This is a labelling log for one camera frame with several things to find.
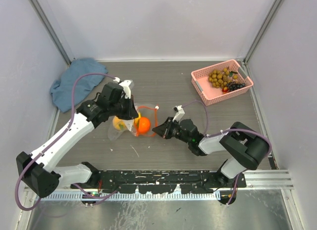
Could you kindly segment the yellow round fruit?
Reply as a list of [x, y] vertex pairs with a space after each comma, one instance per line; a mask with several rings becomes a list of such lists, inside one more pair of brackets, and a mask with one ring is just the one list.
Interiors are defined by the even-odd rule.
[[139, 123], [139, 120], [140, 120], [141, 117], [142, 117], [142, 116], [141, 116], [141, 113], [138, 112], [138, 117], [134, 119], [134, 124], [135, 124], [135, 125], [137, 125], [137, 124]]

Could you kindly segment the orange persimmon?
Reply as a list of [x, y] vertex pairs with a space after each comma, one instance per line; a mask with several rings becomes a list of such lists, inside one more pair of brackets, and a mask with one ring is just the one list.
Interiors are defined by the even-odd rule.
[[141, 117], [138, 122], [138, 132], [140, 134], [145, 134], [150, 130], [151, 122], [147, 117]]

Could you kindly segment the clear zip top bag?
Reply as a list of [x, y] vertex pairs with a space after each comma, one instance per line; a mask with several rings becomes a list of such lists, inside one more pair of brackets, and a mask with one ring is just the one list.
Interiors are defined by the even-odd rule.
[[117, 138], [119, 138], [122, 135], [122, 133], [127, 132], [127, 131], [130, 132], [135, 137], [139, 137], [139, 136], [154, 137], [156, 135], [152, 131], [152, 129], [154, 127], [158, 126], [159, 106], [153, 105], [153, 104], [145, 104], [145, 105], [137, 104], [135, 106], [135, 108], [136, 108], [137, 112], [141, 113], [142, 117], [147, 117], [150, 120], [150, 122], [151, 122], [150, 130], [145, 134], [140, 134], [137, 130], [138, 124], [135, 125], [134, 120], [133, 121], [123, 120], [125, 125], [126, 125], [126, 129], [124, 131], [119, 131], [113, 127], [112, 121], [111, 121], [111, 125], [109, 126], [109, 129], [107, 132], [107, 137], [110, 141], [116, 140]]

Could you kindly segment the orange-yellow peach fruit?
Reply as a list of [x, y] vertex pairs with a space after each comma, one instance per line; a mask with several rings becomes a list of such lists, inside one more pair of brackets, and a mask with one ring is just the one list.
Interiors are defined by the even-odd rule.
[[126, 129], [126, 125], [123, 120], [119, 119], [115, 116], [112, 120], [112, 125], [116, 130], [124, 131]]

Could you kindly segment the dark grape bunch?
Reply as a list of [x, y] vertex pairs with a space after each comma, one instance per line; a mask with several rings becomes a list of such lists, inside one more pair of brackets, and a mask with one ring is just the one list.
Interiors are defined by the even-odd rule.
[[238, 89], [242, 89], [246, 86], [245, 83], [235, 83], [235, 82], [230, 82], [228, 85], [227, 85], [227, 88], [228, 88], [228, 92], [232, 92], [232, 91], [235, 91], [235, 90], [238, 90]]

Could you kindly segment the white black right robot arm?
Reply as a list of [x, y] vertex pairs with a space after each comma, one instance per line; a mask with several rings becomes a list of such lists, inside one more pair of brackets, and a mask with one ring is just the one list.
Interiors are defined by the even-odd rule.
[[265, 136], [238, 121], [229, 129], [207, 135], [199, 132], [191, 119], [176, 121], [168, 117], [152, 131], [163, 139], [176, 138], [183, 141], [196, 156], [227, 151], [231, 158], [221, 165], [215, 178], [221, 187], [229, 187], [238, 174], [245, 170], [256, 170], [272, 149]]

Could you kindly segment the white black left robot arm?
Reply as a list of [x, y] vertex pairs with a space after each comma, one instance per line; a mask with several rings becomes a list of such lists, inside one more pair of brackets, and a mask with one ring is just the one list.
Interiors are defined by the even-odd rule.
[[132, 130], [138, 112], [134, 105], [132, 80], [107, 83], [96, 100], [84, 101], [70, 121], [51, 139], [30, 154], [21, 152], [17, 158], [22, 181], [40, 198], [53, 193], [59, 186], [83, 183], [87, 188], [99, 184], [98, 170], [89, 163], [58, 168], [64, 155], [84, 136], [101, 123], [115, 116]]

